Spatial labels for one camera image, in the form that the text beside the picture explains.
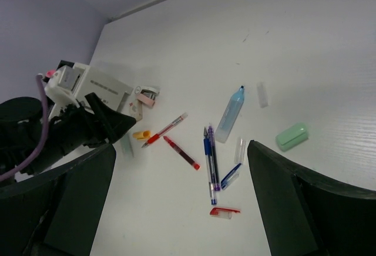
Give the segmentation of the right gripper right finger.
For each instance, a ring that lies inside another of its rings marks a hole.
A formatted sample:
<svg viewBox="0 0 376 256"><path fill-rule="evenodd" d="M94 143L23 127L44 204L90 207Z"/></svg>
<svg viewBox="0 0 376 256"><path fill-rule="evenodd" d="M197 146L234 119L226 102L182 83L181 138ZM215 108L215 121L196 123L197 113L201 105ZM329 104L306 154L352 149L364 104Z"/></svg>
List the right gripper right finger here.
<svg viewBox="0 0 376 256"><path fill-rule="evenodd" d="M252 140L250 175L272 255L375 255L375 192Z"/></svg>

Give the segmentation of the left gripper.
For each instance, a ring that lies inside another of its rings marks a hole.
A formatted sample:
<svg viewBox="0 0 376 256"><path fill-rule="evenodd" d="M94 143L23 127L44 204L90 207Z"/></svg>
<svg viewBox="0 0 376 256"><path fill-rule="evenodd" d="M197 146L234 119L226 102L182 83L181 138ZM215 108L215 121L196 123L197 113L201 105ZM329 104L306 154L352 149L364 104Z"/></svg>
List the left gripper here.
<svg viewBox="0 0 376 256"><path fill-rule="evenodd" d="M116 143L136 124L134 117L109 108L95 93L86 95L85 99L93 113L83 107L68 107L63 115L51 120L43 147L44 168L80 146L94 149L106 143Z"/></svg>

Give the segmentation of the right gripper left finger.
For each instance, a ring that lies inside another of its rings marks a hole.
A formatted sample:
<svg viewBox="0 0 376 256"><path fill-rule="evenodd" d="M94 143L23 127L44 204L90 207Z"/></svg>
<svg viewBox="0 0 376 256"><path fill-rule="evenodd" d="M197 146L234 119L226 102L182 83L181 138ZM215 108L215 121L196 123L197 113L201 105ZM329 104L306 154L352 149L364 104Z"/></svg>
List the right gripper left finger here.
<svg viewBox="0 0 376 256"><path fill-rule="evenodd" d="M1 255L89 255L115 160L106 144L1 188Z"/></svg>

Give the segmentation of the green highlighter cap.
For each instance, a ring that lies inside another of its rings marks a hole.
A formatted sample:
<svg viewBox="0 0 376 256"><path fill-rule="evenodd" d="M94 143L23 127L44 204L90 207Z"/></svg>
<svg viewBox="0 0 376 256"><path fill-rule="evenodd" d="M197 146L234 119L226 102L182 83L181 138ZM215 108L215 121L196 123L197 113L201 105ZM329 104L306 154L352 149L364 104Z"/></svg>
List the green highlighter cap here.
<svg viewBox="0 0 376 256"><path fill-rule="evenodd" d="M281 151L287 151L308 139L308 128L304 123L297 123L276 136L276 144Z"/></svg>

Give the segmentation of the green highlighter marker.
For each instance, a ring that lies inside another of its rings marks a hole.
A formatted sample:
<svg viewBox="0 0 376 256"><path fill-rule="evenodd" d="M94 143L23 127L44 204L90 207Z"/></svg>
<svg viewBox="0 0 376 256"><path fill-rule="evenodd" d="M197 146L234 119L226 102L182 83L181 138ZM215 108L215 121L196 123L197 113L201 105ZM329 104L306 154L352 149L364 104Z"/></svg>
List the green highlighter marker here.
<svg viewBox="0 0 376 256"><path fill-rule="evenodd" d="M133 159L134 152L129 135L126 133L119 141L124 158L127 160Z"/></svg>

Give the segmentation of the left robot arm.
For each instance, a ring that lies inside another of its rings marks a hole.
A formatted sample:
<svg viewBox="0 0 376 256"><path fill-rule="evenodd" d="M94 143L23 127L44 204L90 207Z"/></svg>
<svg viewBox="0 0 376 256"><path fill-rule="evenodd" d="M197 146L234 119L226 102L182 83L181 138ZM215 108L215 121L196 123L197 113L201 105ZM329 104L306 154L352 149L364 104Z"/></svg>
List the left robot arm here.
<svg viewBox="0 0 376 256"><path fill-rule="evenodd" d="M136 119L105 105L95 93L86 95L90 111L69 104L49 119L48 101L17 97L1 104L1 185L16 173L36 175L80 146L91 149L120 140Z"/></svg>

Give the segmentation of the white slatted organizer container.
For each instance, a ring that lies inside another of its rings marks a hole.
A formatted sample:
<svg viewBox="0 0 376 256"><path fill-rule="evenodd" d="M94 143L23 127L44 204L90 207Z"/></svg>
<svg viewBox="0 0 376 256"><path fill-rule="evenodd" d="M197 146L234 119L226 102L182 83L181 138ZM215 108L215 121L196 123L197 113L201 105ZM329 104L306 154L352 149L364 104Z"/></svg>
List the white slatted organizer container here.
<svg viewBox="0 0 376 256"><path fill-rule="evenodd" d="M73 95L91 110L85 96L95 93L99 99L111 109L117 111L123 98L133 92L133 88L101 70L82 63L74 63L73 69L79 72L73 86Z"/></svg>

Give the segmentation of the red gel pen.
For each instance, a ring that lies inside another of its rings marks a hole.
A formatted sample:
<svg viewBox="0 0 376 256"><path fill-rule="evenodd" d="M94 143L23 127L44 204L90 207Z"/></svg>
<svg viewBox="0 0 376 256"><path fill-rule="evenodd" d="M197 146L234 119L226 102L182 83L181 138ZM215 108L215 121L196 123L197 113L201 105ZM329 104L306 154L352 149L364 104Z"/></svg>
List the red gel pen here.
<svg viewBox="0 0 376 256"><path fill-rule="evenodd" d="M184 119L188 116L187 113L183 113L181 116L179 116L177 119L172 121L169 125L167 125L164 129L162 129L160 132L154 134L151 138L149 138L143 145L142 148L146 148L153 144L156 140L159 140L164 134L169 132L171 129L176 127L178 124L180 124Z"/></svg>

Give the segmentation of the dark red ink pen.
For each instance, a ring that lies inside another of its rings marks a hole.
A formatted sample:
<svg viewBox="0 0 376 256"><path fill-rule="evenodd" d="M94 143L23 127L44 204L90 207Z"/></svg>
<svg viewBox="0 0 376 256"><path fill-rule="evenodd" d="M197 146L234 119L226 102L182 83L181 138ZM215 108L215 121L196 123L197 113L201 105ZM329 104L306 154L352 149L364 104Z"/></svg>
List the dark red ink pen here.
<svg viewBox="0 0 376 256"><path fill-rule="evenodd" d="M170 137L163 136L164 141L178 153L186 162L188 162L195 170L200 169L200 164L191 158L180 146L178 146Z"/></svg>

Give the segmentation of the red pen cap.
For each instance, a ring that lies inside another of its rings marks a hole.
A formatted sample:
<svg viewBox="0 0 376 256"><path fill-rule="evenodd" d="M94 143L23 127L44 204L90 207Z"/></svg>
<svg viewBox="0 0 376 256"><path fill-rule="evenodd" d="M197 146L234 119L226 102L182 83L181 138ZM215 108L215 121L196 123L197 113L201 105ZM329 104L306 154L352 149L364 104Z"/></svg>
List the red pen cap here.
<svg viewBox="0 0 376 256"><path fill-rule="evenodd" d="M240 214L241 211L236 208L213 207L210 211L211 217L223 218L230 220L234 214Z"/></svg>

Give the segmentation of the black organizer container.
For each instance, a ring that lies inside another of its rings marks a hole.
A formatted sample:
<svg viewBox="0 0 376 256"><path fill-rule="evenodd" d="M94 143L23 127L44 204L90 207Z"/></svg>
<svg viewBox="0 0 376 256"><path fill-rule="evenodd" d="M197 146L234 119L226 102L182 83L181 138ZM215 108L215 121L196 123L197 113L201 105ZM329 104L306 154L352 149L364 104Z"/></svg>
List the black organizer container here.
<svg viewBox="0 0 376 256"><path fill-rule="evenodd" d="M58 67L56 68L56 70L62 69L64 66L68 66L70 68L73 68L74 65L75 65L74 62L70 62L70 61L67 61L67 60L61 60L58 64Z"/></svg>

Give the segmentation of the clear pen cap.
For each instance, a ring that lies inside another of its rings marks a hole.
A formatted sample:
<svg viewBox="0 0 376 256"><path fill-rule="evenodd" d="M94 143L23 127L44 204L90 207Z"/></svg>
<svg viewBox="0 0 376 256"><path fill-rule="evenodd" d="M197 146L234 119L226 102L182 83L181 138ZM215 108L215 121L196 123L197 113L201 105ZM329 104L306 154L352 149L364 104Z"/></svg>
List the clear pen cap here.
<svg viewBox="0 0 376 256"><path fill-rule="evenodd" d="M235 155L234 155L234 163L235 164L242 164L243 163L245 150L246 150L246 140L239 137L237 139L236 151L235 151Z"/></svg>

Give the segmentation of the purple gel pen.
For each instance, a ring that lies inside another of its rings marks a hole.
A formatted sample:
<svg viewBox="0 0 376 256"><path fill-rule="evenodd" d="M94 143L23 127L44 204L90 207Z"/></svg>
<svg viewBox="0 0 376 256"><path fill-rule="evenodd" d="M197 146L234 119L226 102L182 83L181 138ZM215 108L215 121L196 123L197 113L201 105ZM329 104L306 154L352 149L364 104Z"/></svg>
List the purple gel pen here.
<svg viewBox="0 0 376 256"><path fill-rule="evenodd" d="M218 171L218 165L217 165L214 129L212 125L208 126L207 131L208 131L209 146L210 146L210 166L211 166L212 182L214 184L214 190L220 191L221 187L220 187L219 171Z"/></svg>

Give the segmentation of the blue gel pen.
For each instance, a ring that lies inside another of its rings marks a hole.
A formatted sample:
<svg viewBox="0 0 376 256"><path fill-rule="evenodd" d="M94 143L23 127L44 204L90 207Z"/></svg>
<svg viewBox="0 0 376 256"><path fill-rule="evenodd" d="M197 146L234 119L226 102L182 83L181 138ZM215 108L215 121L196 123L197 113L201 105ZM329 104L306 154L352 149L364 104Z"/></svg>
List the blue gel pen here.
<svg viewBox="0 0 376 256"><path fill-rule="evenodd" d="M217 205L216 192L218 189L216 166L214 165L214 156L212 153L212 146L209 139L209 132L207 127L204 127L203 130L203 144L204 144L204 153L207 164L207 173L209 179L209 194L211 205Z"/></svg>

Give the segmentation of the blue highlighter marker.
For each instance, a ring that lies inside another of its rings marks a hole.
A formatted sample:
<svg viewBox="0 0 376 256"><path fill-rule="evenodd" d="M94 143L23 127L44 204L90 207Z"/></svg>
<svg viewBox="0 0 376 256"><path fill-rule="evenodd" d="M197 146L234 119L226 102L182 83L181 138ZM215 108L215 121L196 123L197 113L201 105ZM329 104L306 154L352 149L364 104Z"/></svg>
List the blue highlighter marker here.
<svg viewBox="0 0 376 256"><path fill-rule="evenodd" d="M240 86L237 92L235 92L221 117L219 125L215 132L215 139L220 143L225 143L228 136L234 126L234 123L240 113L241 107L244 103L244 86Z"/></svg>

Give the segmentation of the clear small cap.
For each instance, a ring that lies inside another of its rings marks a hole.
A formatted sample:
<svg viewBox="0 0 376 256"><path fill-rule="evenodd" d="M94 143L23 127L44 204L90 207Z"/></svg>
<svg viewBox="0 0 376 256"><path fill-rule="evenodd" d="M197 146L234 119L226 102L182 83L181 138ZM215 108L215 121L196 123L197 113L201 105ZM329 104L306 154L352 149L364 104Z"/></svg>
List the clear small cap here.
<svg viewBox="0 0 376 256"><path fill-rule="evenodd" d="M258 103L261 108L268 106L268 96L264 82L258 82L257 86Z"/></svg>

